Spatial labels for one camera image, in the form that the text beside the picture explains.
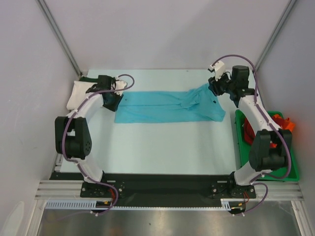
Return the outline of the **light blue t shirt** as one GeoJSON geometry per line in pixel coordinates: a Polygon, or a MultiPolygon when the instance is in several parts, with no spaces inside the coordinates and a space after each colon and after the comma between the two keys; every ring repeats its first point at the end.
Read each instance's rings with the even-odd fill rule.
{"type": "Polygon", "coordinates": [[[188,91],[126,92],[115,123],[222,122],[225,110],[204,84],[188,91]]]}

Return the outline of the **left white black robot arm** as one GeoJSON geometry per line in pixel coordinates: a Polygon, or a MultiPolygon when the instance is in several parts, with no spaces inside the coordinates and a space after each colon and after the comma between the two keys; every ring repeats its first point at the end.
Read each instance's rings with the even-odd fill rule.
{"type": "Polygon", "coordinates": [[[100,75],[95,83],[76,81],[67,104],[70,113],[55,119],[55,147],[66,161],[73,163],[97,196],[108,193],[109,185],[101,180],[103,170],[92,155],[89,121],[101,108],[115,112],[127,87],[117,77],[100,75]]]}

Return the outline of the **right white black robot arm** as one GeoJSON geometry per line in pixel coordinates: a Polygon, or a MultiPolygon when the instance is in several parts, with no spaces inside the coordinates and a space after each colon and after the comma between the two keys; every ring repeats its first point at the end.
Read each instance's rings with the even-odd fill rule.
{"type": "Polygon", "coordinates": [[[249,87],[250,69],[237,65],[228,74],[225,64],[218,61],[210,65],[208,70],[214,73],[208,80],[209,90],[215,96],[228,94],[255,133],[247,163],[230,175],[228,194],[239,197],[244,193],[245,186],[251,186],[258,178],[270,176],[273,171],[281,168],[286,168],[283,175],[286,178],[292,167],[292,133],[276,124],[264,109],[257,91],[249,87]]]}

